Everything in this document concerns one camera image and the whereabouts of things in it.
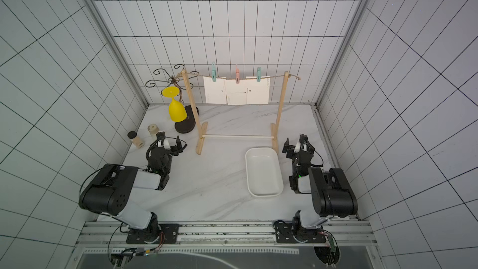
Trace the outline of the white postcard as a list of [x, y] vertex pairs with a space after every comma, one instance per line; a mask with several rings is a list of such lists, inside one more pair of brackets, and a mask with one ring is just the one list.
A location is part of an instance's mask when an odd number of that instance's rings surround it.
[[270, 77], [248, 77], [246, 80], [246, 103], [248, 105], [267, 105], [270, 96]]
[[207, 104], [225, 105], [227, 96], [225, 93], [225, 79], [204, 77], [205, 100]]
[[246, 80], [226, 80], [225, 93], [228, 105], [246, 105], [247, 86]]

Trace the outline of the green clothespin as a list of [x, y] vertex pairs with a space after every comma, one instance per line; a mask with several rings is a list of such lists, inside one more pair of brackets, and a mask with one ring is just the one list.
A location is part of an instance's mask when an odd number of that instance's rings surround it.
[[261, 67], [257, 67], [256, 70], [256, 81], [260, 82], [261, 81]]
[[216, 66], [215, 62], [212, 62], [211, 77], [212, 77], [213, 82], [217, 81], [217, 66]]

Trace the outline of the pink clothespin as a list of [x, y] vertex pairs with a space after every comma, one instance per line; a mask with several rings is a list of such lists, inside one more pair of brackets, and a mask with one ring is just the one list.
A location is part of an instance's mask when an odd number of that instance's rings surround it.
[[240, 83], [240, 69], [238, 66], [235, 67], [235, 83]]

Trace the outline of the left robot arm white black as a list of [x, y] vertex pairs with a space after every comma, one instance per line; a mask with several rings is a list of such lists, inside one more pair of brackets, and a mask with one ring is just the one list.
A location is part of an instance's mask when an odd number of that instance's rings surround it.
[[158, 216], [131, 200], [134, 189], [163, 191], [169, 181], [172, 161], [187, 143], [164, 132], [156, 134], [146, 150], [145, 169], [106, 164], [79, 194], [79, 206], [99, 215], [108, 215], [128, 227], [127, 244], [174, 244], [177, 224], [160, 224]]

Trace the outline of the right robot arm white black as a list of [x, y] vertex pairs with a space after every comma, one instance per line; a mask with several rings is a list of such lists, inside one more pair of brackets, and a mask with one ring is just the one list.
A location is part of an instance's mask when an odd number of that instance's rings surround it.
[[325, 243], [329, 235], [321, 227], [330, 216], [345, 218], [357, 215], [357, 198], [341, 168], [323, 170], [322, 164], [313, 164], [315, 147], [307, 135], [301, 134], [295, 145], [285, 141], [282, 152], [292, 160], [292, 175], [289, 176], [290, 188], [296, 194], [299, 180], [308, 178], [312, 206], [318, 219], [311, 224], [305, 223], [305, 214], [297, 211], [292, 222], [275, 222], [276, 238], [279, 243]]

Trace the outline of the cream small jar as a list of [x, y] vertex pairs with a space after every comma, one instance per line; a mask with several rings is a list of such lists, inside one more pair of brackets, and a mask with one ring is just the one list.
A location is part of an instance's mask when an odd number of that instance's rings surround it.
[[152, 139], [156, 139], [157, 134], [159, 133], [159, 128], [156, 124], [150, 124], [148, 126], [148, 132], [149, 132]]

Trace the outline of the yellow plastic wine glass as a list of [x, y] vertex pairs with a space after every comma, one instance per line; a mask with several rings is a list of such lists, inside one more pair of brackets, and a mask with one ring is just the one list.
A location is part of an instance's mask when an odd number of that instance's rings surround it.
[[162, 91], [163, 97], [170, 98], [171, 102], [168, 107], [169, 116], [175, 123], [184, 121], [187, 118], [187, 112], [184, 105], [178, 100], [180, 97], [180, 89], [174, 85], [166, 87]]

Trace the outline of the wooden jar black lid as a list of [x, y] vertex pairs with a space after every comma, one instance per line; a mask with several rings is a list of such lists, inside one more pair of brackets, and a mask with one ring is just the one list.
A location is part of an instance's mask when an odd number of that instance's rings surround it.
[[135, 131], [130, 131], [127, 134], [128, 138], [137, 148], [142, 148], [144, 146], [144, 141], [138, 136], [138, 133]]

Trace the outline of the white rectangular tray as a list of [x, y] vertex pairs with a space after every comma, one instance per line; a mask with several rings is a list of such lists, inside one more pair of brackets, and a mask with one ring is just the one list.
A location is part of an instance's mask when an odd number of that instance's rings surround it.
[[280, 162], [272, 148], [251, 148], [245, 155], [249, 193], [255, 198], [273, 198], [284, 189]]

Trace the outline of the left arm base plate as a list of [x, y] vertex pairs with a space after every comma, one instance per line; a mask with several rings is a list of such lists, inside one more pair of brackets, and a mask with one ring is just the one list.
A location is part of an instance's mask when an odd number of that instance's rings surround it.
[[179, 224], [155, 224], [144, 230], [131, 229], [126, 238], [127, 244], [175, 244], [179, 233]]

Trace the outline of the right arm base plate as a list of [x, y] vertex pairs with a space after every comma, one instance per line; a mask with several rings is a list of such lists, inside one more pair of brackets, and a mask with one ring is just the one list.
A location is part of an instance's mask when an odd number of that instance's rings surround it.
[[306, 229], [300, 224], [277, 220], [273, 223], [278, 244], [325, 244], [321, 229]]

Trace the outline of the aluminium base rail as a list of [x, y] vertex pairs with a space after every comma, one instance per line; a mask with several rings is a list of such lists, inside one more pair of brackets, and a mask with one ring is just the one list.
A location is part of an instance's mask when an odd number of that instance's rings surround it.
[[[332, 220], [321, 227], [329, 235], [325, 244], [278, 244], [273, 222], [179, 222], [178, 238], [173, 247], [259, 247], [259, 246], [376, 246], [377, 240], [367, 221]], [[127, 244], [128, 229], [114, 222], [90, 222], [83, 226], [76, 245], [120, 249], [127, 247], [156, 247], [156, 244]]]

